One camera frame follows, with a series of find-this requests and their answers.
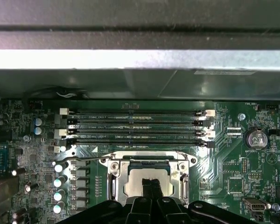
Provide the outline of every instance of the motherboard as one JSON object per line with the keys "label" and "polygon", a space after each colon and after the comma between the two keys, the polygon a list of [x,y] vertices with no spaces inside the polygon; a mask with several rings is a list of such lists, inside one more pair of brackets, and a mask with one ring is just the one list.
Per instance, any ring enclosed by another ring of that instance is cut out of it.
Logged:
{"label": "motherboard", "polygon": [[109,199],[102,160],[79,156],[149,150],[195,157],[188,203],[269,222],[280,214],[279,129],[280,105],[265,102],[2,99],[0,172],[20,183],[9,221],[34,208],[35,222],[54,224]]}

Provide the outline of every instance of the mounting screw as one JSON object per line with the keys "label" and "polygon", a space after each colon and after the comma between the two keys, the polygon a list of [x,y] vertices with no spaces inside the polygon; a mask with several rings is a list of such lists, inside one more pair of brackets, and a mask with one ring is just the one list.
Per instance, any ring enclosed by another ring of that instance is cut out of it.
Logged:
{"label": "mounting screw", "polygon": [[200,204],[200,203],[195,203],[195,204],[194,204],[194,206],[195,206],[196,208],[198,208],[198,209],[200,209],[200,208],[202,208],[202,207],[203,207],[203,205],[202,205],[202,204]]}
{"label": "mounting screw", "polygon": [[118,164],[118,163],[113,162],[113,163],[111,164],[111,169],[112,169],[112,170],[118,170],[118,168],[119,168],[119,164]]}
{"label": "mounting screw", "polygon": [[239,119],[240,121],[243,121],[243,120],[246,119],[246,115],[245,115],[244,113],[239,113],[239,114],[238,114],[238,119]]}
{"label": "mounting screw", "polygon": [[185,170],[186,169],[186,165],[184,163],[180,163],[179,164],[179,169],[180,170]]}
{"label": "mounting screw", "polygon": [[170,202],[170,198],[165,197],[165,198],[162,199],[162,201],[165,202],[165,203],[168,203],[168,202]]}

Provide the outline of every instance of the chip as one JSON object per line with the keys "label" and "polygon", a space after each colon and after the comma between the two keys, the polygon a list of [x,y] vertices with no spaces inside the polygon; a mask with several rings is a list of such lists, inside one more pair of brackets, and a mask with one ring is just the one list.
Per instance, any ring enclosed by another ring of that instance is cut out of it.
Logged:
{"label": "chip", "polygon": [[51,218],[47,218],[47,224],[55,224],[55,220]]}
{"label": "chip", "polygon": [[244,190],[244,179],[241,177],[229,178],[227,188],[227,191],[231,194],[241,194]]}
{"label": "chip", "polygon": [[37,198],[32,198],[32,199],[31,199],[31,203],[32,203],[32,204],[37,204]]}
{"label": "chip", "polygon": [[46,174],[45,175],[45,182],[52,182],[52,175]]}
{"label": "chip", "polygon": [[13,113],[13,119],[20,119],[21,118],[21,114],[16,112],[16,113]]}
{"label": "chip", "polygon": [[48,151],[53,152],[54,151],[54,146],[48,146]]}
{"label": "chip", "polygon": [[30,161],[36,161],[36,155],[35,154],[30,155]]}
{"label": "chip", "polygon": [[14,149],[14,154],[16,155],[23,155],[23,149],[22,148],[16,148]]}

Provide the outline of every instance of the black capacitor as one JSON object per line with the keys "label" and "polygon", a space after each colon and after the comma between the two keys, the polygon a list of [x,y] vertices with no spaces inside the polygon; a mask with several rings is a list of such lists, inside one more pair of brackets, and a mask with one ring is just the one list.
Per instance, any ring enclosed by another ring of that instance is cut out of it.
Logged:
{"label": "black capacitor", "polygon": [[17,210],[15,213],[13,213],[13,219],[17,219],[20,216],[22,216],[25,212],[27,211],[27,209],[25,207]]}
{"label": "black capacitor", "polygon": [[18,168],[18,169],[14,169],[14,170],[11,172],[11,174],[12,174],[13,176],[18,176],[18,175],[21,175],[21,174],[24,174],[24,173],[26,173],[26,169],[25,169],[24,167]]}
{"label": "black capacitor", "polygon": [[62,172],[65,168],[67,168],[69,166],[68,162],[64,162],[64,163],[58,163],[54,166],[54,169],[57,173]]}
{"label": "black capacitor", "polygon": [[24,222],[24,216],[18,217],[17,219],[15,219],[12,224],[21,224]]}
{"label": "black capacitor", "polygon": [[26,188],[25,188],[25,190],[26,190],[27,192],[30,192],[31,190],[36,189],[36,188],[38,188],[38,187],[39,187],[39,184],[38,184],[38,183],[33,183],[33,184],[27,185]]}

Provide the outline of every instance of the electrolytic capacitor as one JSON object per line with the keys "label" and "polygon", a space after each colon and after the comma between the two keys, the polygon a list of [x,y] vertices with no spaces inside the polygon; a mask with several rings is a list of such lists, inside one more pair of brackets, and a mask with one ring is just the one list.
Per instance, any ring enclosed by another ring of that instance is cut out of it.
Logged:
{"label": "electrolytic capacitor", "polygon": [[272,209],[274,211],[280,211],[280,205],[278,203],[274,203],[274,204],[272,204]]}
{"label": "electrolytic capacitor", "polygon": [[13,219],[17,219],[20,216],[22,216],[25,213],[25,211],[27,211],[27,209],[25,207],[17,210],[15,213],[13,213]]}
{"label": "electrolytic capacitor", "polygon": [[16,220],[14,220],[12,222],[12,224],[21,224],[23,222],[24,222],[24,216],[21,216],[21,217],[17,218]]}
{"label": "electrolytic capacitor", "polygon": [[24,174],[24,173],[26,173],[26,169],[24,167],[18,168],[18,169],[14,169],[11,172],[12,176],[18,176],[18,175],[21,175],[21,174]]}
{"label": "electrolytic capacitor", "polygon": [[67,182],[68,177],[66,175],[62,175],[58,177],[56,180],[54,180],[54,186],[59,188],[61,185],[63,185],[65,182]]}
{"label": "electrolytic capacitor", "polygon": [[69,163],[68,162],[65,162],[65,163],[61,163],[61,164],[56,164],[54,166],[54,170],[57,172],[57,173],[60,173],[62,172],[65,168],[67,168],[69,166]]}
{"label": "electrolytic capacitor", "polygon": [[65,191],[60,189],[54,194],[55,201],[60,201],[61,199],[65,198]]}
{"label": "electrolytic capacitor", "polygon": [[40,125],[45,124],[45,122],[40,118],[35,118],[33,122],[34,122],[35,126],[40,126]]}
{"label": "electrolytic capacitor", "polygon": [[36,128],[34,129],[34,134],[36,134],[36,135],[44,134],[45,131],[46,131],[46,130],[45,130],[44,128],[42,128],[42,127],[36,127]]}
{"label": "electrolytic capacitor", "polygon": [[31,190],[36,189],[36,188],[38,188],[38,187],[39,187],[39,184],[38,184],[38,183],[27,184],[27,185],[25,186],[25,190],[26,190],[27,192],[30,192]]}
{"label": "electrolytic capacitor", "polygon": [[65,207],[65,203],[64,202],[58,202],[57,205],[54,206],[53,211],[54,213],[58,214],[61,212],[61,210],[63,210]]}
{"label": "electrolytic capacitor", "polygon": [[8,113],[1,113],[0,114],[0,119],[8,119],[9,115]]}

